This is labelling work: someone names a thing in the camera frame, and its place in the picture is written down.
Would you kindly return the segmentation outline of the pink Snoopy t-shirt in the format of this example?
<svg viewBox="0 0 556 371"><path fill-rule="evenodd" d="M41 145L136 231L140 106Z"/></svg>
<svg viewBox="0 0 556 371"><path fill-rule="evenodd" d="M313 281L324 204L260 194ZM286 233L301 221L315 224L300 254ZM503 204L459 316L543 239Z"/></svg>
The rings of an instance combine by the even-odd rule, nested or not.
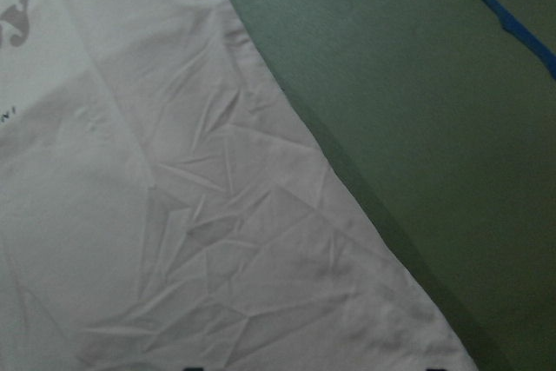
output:
<svg viewBox="0 0 556 371"><path fill-rule="evenodd" d="M229 0L1 0L4 370L472 370Z"/></svg>

